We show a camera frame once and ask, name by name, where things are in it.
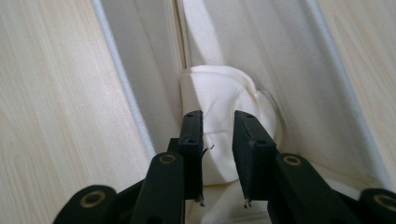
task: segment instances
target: wood grain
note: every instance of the wood grain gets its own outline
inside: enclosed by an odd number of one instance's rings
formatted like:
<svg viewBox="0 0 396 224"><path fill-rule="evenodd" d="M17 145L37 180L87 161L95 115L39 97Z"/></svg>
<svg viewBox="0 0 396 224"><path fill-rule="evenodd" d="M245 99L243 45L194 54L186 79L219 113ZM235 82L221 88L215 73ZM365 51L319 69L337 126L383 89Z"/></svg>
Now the wood grain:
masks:
<svg viewBox="0 0 396 224"><path fill-rule="evenodd" d="M396 1L319 3L396 190Z"/></svg>
<svg viewBox="0 0 396 224"><path fill-rule="evenodd" d="M91 2L1 1L0 223L50 223L148 162Z"/></svg>
<svg viewBox="0 0 396 224"><path fill-rule="evenodd" d="M396 3L319 2L392 174ZM0 223L50 223L79 189L124 189L148 164L92 3L0 1Z"/></svg>

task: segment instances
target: cloth fold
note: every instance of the cloth fold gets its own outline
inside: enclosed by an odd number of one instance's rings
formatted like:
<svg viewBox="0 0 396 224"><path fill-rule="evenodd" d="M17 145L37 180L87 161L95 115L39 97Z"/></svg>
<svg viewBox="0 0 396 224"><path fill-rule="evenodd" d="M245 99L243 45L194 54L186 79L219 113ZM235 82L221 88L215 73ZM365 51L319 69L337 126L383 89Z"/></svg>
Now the cloth fold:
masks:
<svg viewBox="0 0 396 224"><path fill-rule="evenodd" d="M233 161L233 112L242 110L257 117L274 138L276 113L244 72L215 65L195 66L180 78L183 113L204 112L204 143L213 147L203 157L204 184L224 184L238 179Z"/></svg>

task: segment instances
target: black mechanical arm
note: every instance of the black mechanical arm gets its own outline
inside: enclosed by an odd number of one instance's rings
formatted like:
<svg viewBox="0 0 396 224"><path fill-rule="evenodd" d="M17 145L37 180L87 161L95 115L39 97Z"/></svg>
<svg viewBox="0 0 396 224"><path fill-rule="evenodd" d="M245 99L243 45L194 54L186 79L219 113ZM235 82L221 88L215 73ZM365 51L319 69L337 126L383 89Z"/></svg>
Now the black mechanical arm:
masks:
<svg viewBox="0 0 396 224"><path fill-rule="evenodd" d="M89 186L76 193L55 218L61 223L184 223L184 202L203 204L203 114L185 115L179 138L155 156L144 180L117 193ZM235 111L233 156L246 205L268 201L275 224L396 224L396 194L366 189L358 201L334 191L303 157L279 153L252 115Z"/></svg>

